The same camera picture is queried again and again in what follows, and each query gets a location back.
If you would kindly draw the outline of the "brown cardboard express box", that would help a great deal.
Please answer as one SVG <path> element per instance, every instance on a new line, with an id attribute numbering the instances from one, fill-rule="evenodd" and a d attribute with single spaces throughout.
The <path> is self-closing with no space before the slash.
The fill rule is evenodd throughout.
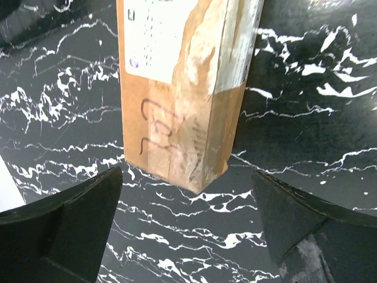
<path id="1" fill-rule="evenodd" d="M 263 1 L 118 1 L 127 162 L 194 193 L 227 170 Z"/>

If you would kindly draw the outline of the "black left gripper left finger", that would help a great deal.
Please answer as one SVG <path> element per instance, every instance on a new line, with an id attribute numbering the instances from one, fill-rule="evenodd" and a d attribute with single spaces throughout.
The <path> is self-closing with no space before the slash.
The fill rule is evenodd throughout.
<path id="1" fill-rule="evenodd" d="M 1 282 L 95 282 L 122 185 L 113 167 L 1 212 Z"/>

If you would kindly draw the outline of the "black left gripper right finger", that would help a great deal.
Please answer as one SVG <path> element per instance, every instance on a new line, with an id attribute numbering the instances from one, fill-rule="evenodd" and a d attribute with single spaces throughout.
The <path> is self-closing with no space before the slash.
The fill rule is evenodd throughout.
<path id="1" fill-rule="evenodd" d="M 255 171 L 253 188 L 282 282 L 376 282 L 376 217 Z"/>

